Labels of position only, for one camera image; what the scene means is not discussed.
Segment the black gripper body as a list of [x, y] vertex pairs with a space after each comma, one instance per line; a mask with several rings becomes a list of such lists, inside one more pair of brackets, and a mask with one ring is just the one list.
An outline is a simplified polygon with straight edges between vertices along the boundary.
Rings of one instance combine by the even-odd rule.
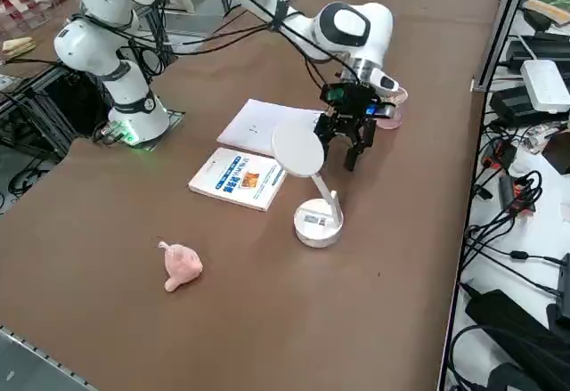
[[379, 105], [377, 91], [356, 82], [325, 85], [321, 90], [320, 100], [327, 105], [322, 114], [336, 116], [337, 135], [344, 136], [351, 128], [356, 128], [365, 119], [371, 118]]

